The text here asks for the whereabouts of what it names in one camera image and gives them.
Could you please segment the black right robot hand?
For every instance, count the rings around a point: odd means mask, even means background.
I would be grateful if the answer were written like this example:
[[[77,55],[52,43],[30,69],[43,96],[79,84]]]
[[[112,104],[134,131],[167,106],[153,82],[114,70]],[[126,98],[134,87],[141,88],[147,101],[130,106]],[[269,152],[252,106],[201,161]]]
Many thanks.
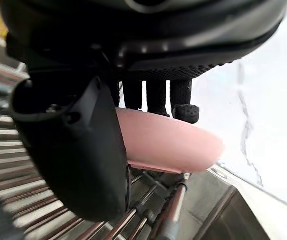
[[[252,53],[287,0],[1,0],[7,54],[29,78],[9,111],[55,196],[91,222],[129,208],[131,167],[195,173],[224,144],[179,81]]]

